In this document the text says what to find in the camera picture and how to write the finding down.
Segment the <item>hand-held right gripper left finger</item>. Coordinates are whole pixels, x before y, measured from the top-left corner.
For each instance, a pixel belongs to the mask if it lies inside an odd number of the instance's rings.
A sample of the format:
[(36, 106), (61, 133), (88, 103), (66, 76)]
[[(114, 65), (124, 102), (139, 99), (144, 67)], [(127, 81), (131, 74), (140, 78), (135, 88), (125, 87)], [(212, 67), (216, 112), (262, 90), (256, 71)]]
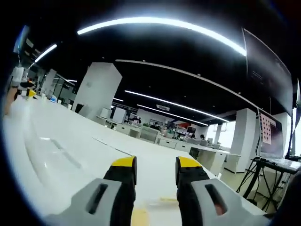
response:
[(103, 178), (97, 178), (71, 198), (60, 214), (45, 218), (48, 226), (129, 226), (136, 199), (137, 163), (130, 156), (114, 161)]

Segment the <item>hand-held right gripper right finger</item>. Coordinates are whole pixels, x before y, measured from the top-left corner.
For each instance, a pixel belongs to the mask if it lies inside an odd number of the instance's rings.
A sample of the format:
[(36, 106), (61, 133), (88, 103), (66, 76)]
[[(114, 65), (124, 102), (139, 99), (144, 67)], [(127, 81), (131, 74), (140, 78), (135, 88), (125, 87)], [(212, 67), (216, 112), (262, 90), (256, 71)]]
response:
[(209, 178), (194, 159), (175, 160), (177, 200), (184, 226), (267, 226), (270, 219), (248, 211), (241, 197), (217, 178)]

